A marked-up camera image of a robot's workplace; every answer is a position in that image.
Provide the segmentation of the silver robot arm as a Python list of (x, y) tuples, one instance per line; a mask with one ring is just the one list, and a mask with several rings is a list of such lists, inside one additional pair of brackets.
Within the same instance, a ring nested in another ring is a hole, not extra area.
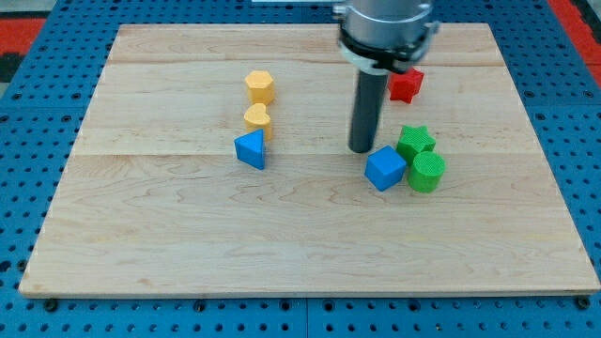
[(432, 0), (346, 0), (332, 7), (344, 59), (370, 75), (402, 74), (427, 53), (439, 23)]

